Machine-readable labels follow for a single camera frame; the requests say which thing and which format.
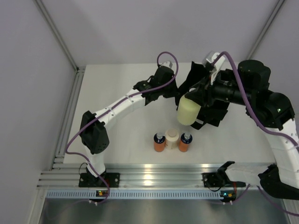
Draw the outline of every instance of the beige cylinder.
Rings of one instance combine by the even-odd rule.
[[[201,106],[182,96],[178,104],[177,118],[182,125],[191,125],[195,122]]]
[[[166,143],[165,148],[167,149],[174,149],[178,147],[178,139],[179,139],[179,132],[175,128],[168,129],[165,132]]]

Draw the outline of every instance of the lavender wall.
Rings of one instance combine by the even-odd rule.
[[[79,65],[246,57],[276,0],[43,0]]]
[[[0,223],[25,223],[74,71],[32,0],[0,1]]]

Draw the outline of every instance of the white robotic arm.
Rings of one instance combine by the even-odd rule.
[[[109,111],[106,115],[104,115],[102,118],[99,119],[99,122],[104,122],[104,127],[106,130],[109,130],[113,125],[116,124],[116,122],[125,116],[127,116],[129,113],[133,112],[134,110],[144,107],[145,106],[145,98],[142,97],[142,95],[136,95],[133,97],[129,97],[130,95],[139,92],[138,90],[131,89],[124,98],[128,98],[127,100],[123,101],[118,107],[112,109],[112,107],[117,104],[119,101],[121,101],[123,98],[119,99],[115,103],[111,104],[110,106],[106,107],[105,109],[102,109],[100,111],[95,112],[94,116],[100,116],[101,114],[104,114],[106,111]],[[94,169],[99,173],[102,174],[105,172],[105,164],[104,164],[104,152],[102,151],[98,154],[92,154],[90,149],[85,146],[86,149],[86,155],[90,160],[90,163],[93,165]],[[87,165],[87,168],[89,172],[97,177],[97,175],[93,172],[93,170],[90,168],[90,164]]]
[[[233,70],[220,71],[224,54]],[[178,112],[184,114],[186,108],[190,111],[185,101],[191,100],[201,106],[195,113],[203,125],[218,126],[229,103],[246,105],[246,113],[264,131],[276,159],[276,164],[269,167],[244,166],[229,161],[211,175],[213,178],[205,174],[205,185],[223,187],[233,182],[246,182],[262,186],[273,197],[299,200],[299,148],[294,110],[285,95],[268,90],[270,69],[256,60],[240,62],[237,69],[227,52],[209,54],[203,64],[207,73],[200,68],[193,69],[183,83],[189,88],[180,92],[184,98],[179,102]],[[194,74],[199,71],[203,75],[194,84],[197,79]],[[195,119],[190,123],[196,129],[203,126],[196,124]]]
[[[175,74],[171,68],[171,62],[164,62],[159,65],[154,76],[151,76],[148,80],[138,82],[133,89],[121,99],[100,111],[95,113],[87,111],[83,115],[81,128],[86,126],[91,120],[99,117],[94,124],[87,127],[80,134],[82,143],[86,149],[87,158],[89,159],[87,172],[94,177],[90,178],[92,181],[96,181],[94,179],[98,178],[98,175],[93,171],[91,166],[100,175],[106,171],[104,152],[109,145],[107,130],[116,124],[118,120],[124,118],[134,110],[157,100],[159,96],[170,98],[178,94]]]

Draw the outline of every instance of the white tabletop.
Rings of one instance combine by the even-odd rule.
[[[191,63],[180,63],[178,87],[185,80]],[[123,97],[138,81],[154,75],[156,64],[88,65],[71,127],[70,138],[79,130],[83,113],[98,111]],[[193,142],[186,153],[178,149],[156,152],[153,136],[169,128],[182,133],[188,130]],[[105,163],[121,164],[189,164],[236,162],[274,162],[274,156],[262,131],[245,114],[245,107],[230,104],[219,127],[205,125],[195,130],[176,119],[174,98],[159,100],[138,109],[108,131],[109,147]],[[69,151],[85,153],[78,137]],[[65,155],[64,163],[82,163],[76,155]]]

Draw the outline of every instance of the purple cable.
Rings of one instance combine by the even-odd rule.
[[[146,93],[146,92],[150,92],[150,91],[154,91],[154,90],[159,90],[159,89],[161,89],[161,88],[163,88],[163,87],[169,85],[172,81],[175,80],[175,78],[176,78],[176,76],[177,76],[177,74],[178,74],[178,60],[177,60],[177,58],[176,58],[172,53],[170,53],[170,52],[168,52],[168,51],[163,51],[163,52],[161,52],[161,53],[158,55],[158,57],[157,57],[157,64],[159,64],[159,58],[160,58],[160,56],[163,55],[163,54],[168,54],[168,55],[172,56],[173,59],[174,59],[175,62],[176,62],[177,69],[176,69],[176,72],[175,72],[174,76],[172,77],[172,79],[171,79],[169,82],[167,82],[167,83],[165,83],[165,84],[163,84],[163,85],[161,85],[161,86],[158,86],[158,87],[155,87],[155,88],[152,88],[152,89],[149,89],[149,90],[144,90],[144,91],[141,91],[141,92],[137,92],[137,93],[131,94],[131,95],[129,95],[129,97],[133,97],[133,96],[136,96],[136,95],[139,95],[139,94],[143,94],[143,93]],[[115,105],[112,106],[111,110],[113,110],[114,108],[116,108],[118,105],[120,105],[122,102],[124,102],[124,101],[127,100],[127,99],[128,99],[128,98],[123,98],[123,99],[121,99],[120,101],[118,101]],[[85,155],[82,154],[82,153],[69,152],[68,149],[69,149],[71,143],[72,143],[72,142],[73,142],[73,141],[74,141],[74,140],[75,140],[75,139],[76,139],[76,138],[77,138],[77,137],[78,137],[78,136],[79,136],[79,135],[80,135],[80,134],[87,128],[87,127],[88,127],[88,126],[90,126],[90,125],[93,124],[95,121],[97,121],[98,119],[102,118],[103,116],[105,116],[105,115],[108,114],[109,112],[110,112],[110,110],[104,112],[103,114],[97,116],[95,119],[93,119],[93,120],[90,121],[88,124],[86,124],[83,128],[81,128],[81,129],[74,135],[74,137],[72,137],[72,139],[69,141],[69,143],[66,145],[66,148],[65,148],[65,153],[66,153],[66,154],[69,154],[69,155],[79,155],[79,156],[82,156],[84,159],[86,159],[86,161],[89,163],[89,167],[92,169],[92,171],[93,171],[93,172],[94,172],[94,173],[101,179],[101,181],[103,181],[103,183],[106,185],[107,190],[108,190],[108,193],[107,193],[105,199],[104,199],[103,201],[101,201],[100,203],[104,203],[104,202],[107,200],[107,198],[109,197],[109,195],[110,195],[110,188],[109,188],[109,185],[108,185],[107,182],[104,180],[104,178],[101,177],[101,175],[94,169],[93,165],[90,163],[90,161],[89,161],[89,159],[87,158],[87,156],[85,156]]]
[[[245,193],[248,191],[249,187],[250,187],[250,184],[247,185],[246,189],[245,189],[245,190],[241,193],[241,195],[240,195],[237,199],[235,199],[233,202],[236,203],[237,201],[239,201],[239,200],[245,195]]]
[[[255,113],[253,112],[253,109],[252,107],[250,106],[250,103],[246,97],[246,93],[245,93],[245,90],[244,90],[244,87],[243,87],[243,84],[242,84],[242,81],[241,81],[241,78],[240,78],[240,75],[238,73],[238,69],[236,68],[235,66],[235,63],[234,63],[234,60],[233,58],[229,55],[228,52],[226,51],[223,51],[221,52],[218,57],[213,61],[212,65],[214,66],[215,63],[219,60],[219,58],[221,58],[223,55],[226,56],[226,58],[228,59],[230,65],[232,66],[232,69],[233,69],[233,72],[234,72],[234,75],[235,75],[235,78],[236,78],[236,81],[238,83],[238,87],[239,87],[239,90],[241,92],[241,95],[242,95],[242,98],[243,98],[243,101],[245,103],[245,106],[250,114],[250,116],[252,117],[252,119],[255,121],[255,123],[257,124],[257,126],[264,132],[266,132],[267,134],[271,134],[271,135],[276,135],[276,136],[281,136],[281,137],[285,137],[286,139],[290,140],[291,143],[293,143],[294,146],[296,146],[296,149],[298,150],[299,152],[299,147],[298,147],[298,143],[289,135],[287,134],[284,134],[284,133],[278,133],[278,132],[273,132],[273,131],[270,131],[268,130],[267,128],[265,128],[262,123],[258,120],[258,118],[256,117]]]
[[[287,210],[284,210],[283,208],[281,208],[278,204],[276,204],[274,201],[272,201],[266,194],[265,192],[262,191],[262,189],[257,186],[258,190],[260,191],[260,193],[264,196],[264,198],[270,202],[275,208],[277,208],[278,210],[281,210],[283,211],[284,213],[288,214],[288,215],[291,215],[291,216],[296,216],[296,217],[299,217],[299,214],[296,214],[296,213],[292,213],[290,211],[287,211]]]

